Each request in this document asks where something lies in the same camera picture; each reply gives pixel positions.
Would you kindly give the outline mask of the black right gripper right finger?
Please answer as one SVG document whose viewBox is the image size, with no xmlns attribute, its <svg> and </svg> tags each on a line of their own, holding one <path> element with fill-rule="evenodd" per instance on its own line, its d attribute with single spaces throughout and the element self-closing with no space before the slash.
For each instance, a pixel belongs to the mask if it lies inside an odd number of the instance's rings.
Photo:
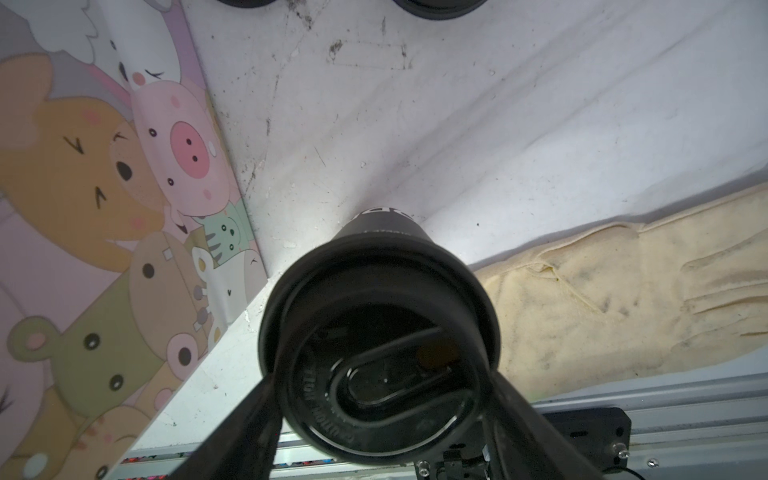
<svg viewBox="0 0 768 480">
<path fill-rule="evenodd" d="M 483 427 L 492 479 L 603 478 L 500 373 L 490 382 Z"/>
</svg>

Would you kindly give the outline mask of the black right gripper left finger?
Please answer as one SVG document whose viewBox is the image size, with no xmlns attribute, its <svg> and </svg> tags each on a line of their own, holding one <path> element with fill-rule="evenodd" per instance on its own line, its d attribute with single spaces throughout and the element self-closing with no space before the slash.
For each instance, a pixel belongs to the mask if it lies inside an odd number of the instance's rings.
<svg viewBox="0 0 768 480">
<path fill-rule="evenodd" d="M 282 419 L 274 376 L 268 375 L 170 477 L 267 479 L 273 469 Z"/>
</svg>

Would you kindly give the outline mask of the white paper gift bag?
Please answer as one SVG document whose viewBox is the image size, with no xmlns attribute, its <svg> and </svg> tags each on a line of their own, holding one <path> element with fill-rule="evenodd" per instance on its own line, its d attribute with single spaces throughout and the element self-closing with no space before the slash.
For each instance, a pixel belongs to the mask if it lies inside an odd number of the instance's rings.
<svg viewBox="0 0 768 480">
<path fill-rule="evenodd" d="M 265 286 L 177 1 L 1 5 L 1 475 L 103 479 Z"/>
</svg>

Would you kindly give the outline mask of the single black cup lid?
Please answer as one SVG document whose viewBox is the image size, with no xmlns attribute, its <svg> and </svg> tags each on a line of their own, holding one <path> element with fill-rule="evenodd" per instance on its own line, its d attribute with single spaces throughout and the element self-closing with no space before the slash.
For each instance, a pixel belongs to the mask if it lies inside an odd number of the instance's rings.
<svg viewBox="0 0 768 480">
<path fill-rule="evenodd" d="M 241 9 L 262 8 L 275 1 L 276 0 L 219 0 L 220 3 Z"/>
</svg>

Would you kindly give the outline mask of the stack of black cup lids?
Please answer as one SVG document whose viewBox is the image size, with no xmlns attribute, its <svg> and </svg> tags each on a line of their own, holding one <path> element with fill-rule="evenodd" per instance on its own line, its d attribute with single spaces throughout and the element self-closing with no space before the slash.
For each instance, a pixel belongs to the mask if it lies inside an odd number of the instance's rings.
<svg viewBox="0 0 768 480">
<path fill-rule="evenodd" d="M 394 0 L 394 3 L 416 17 L 443 21 L 465 16 L 486 0 Z"/>
</svg>

